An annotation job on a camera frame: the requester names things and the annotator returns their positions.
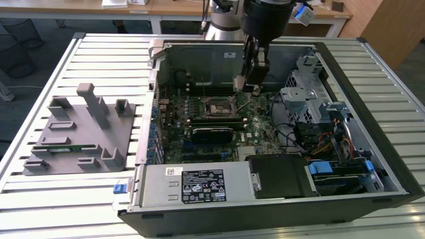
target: screw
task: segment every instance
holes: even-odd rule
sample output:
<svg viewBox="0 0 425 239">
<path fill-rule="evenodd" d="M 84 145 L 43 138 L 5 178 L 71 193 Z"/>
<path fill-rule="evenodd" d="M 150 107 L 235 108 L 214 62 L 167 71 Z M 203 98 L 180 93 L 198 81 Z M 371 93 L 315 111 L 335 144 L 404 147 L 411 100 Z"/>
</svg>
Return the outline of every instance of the screw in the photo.
<svg viewBox="0 0 425 239">
<path fill-rule="evenodd" d="M 252 184 L 252 187 L 254 187 L 254 190 L 255 190 L 256 192 L 260 191 L 260 186 L 259 186 L 258 183 L 254 183 L 254 184 Z"/>
</svg>

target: wooden desk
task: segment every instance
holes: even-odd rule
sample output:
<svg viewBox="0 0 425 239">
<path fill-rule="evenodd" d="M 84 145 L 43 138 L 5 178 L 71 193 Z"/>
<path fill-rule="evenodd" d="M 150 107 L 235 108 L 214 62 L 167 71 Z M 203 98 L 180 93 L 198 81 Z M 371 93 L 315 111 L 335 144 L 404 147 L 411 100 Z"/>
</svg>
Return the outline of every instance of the wooden desk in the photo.
<svg viewBox="0 0 425 239">
<path fill-rule="evenodd" d="M 351 12 L 315 10 L 312 24 L 332 25 L 327 36 L 338 37 Z M 154 34 L 162 34 L 163 20 L 200 21 L 203 2 L 200 0 L 150 0 L 147 5 L 128 8 L 102 9 L 102 0 L 0 0 L 0 17 L 54 19 L 122 19 L 150 20 Z"/>
</svg>

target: metal slotted table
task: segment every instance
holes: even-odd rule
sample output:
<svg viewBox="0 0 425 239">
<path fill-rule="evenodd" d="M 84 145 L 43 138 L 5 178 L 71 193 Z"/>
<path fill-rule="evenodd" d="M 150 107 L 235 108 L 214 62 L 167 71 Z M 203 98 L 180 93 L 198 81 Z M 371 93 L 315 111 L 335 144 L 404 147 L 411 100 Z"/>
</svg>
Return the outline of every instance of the metal slotted table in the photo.
<svg viewBox="0 0 425 239">
<path fill-rule="evenodd" d="M 0 238 L 142 238 L 112 209 L 112 187 L 132 178 L 148 87 L 148 46 L 152 39 L 200 40 L 191 35 L 87 34 L 66 50 L 46 88 L 0 162 Z M 364 99 L 408 167 L 425 187 L 425 108 L 367 43 L 356 39 L 291 38 L 323 41 Z M 27 177 L 22 174 L 33 144 L 47 124 L 54 96 L 79 103 L 76 87 L 91 82 L 107 103 L 136 104 L 127 170 L 114 173 Z M 380 210 L 346 224 L 243 231 L 178 238 L 424 238 L 425 198 Z"/>
</svg>

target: gray 3d printed holder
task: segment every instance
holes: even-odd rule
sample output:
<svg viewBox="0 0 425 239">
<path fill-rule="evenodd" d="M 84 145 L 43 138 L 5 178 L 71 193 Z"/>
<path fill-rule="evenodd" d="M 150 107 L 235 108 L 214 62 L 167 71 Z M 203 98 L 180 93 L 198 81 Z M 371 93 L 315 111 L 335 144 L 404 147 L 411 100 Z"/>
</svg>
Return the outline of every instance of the gray 3d printed holder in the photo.
<svg viewBox="0 0 425 239">
<path fill-rule="evenodd" d="M 25 164 L 25 175 L 123 171 L 136 105 L 127 100 L 107 105 L 94 90 L 91 83 L 78 87 L 87 105 L 53 99 L 53 116 Z"/>
</svg>

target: trash bin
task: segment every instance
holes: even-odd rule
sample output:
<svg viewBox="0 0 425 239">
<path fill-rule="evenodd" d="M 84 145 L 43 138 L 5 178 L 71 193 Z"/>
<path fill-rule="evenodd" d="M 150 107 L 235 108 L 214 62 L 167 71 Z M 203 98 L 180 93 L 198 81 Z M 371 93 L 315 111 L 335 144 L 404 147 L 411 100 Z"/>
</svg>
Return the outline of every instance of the trash bin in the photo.
<svg viewBox="0 0 425 239">
<path fill-rule="evenodd" d="M 35 49 L 43 44 L 39 32 L 31 19 L 0 18 L 0 24 L 10 34 L 19 36 L 26 49 Z"/>
<path fill-rule="evenodd" d="M 11 78 L 21 78 L 35 71 L 29 52 L 19 43 L 19 36 L 0 34 L 0 69 Z"/>
</svg>

